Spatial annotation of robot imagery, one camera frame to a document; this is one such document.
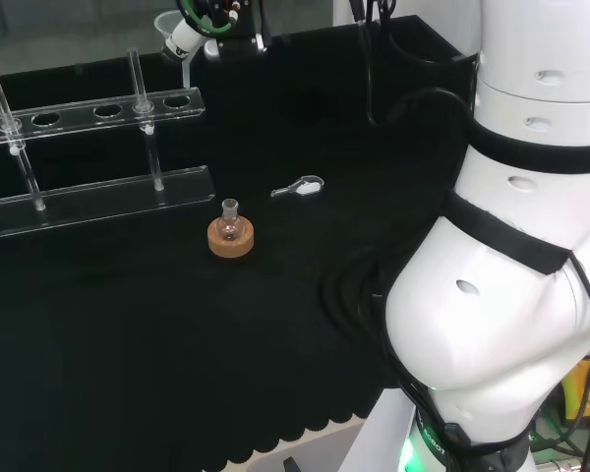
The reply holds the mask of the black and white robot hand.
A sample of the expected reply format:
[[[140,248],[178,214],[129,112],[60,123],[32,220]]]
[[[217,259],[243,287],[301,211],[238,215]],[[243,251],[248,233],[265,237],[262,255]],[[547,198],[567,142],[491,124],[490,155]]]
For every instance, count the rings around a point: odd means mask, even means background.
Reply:
[[[211,62],[251,58],[270,44],[262,1],[180,0],[176,7],[181,19],[161,49],[175,63],[199,53]]]

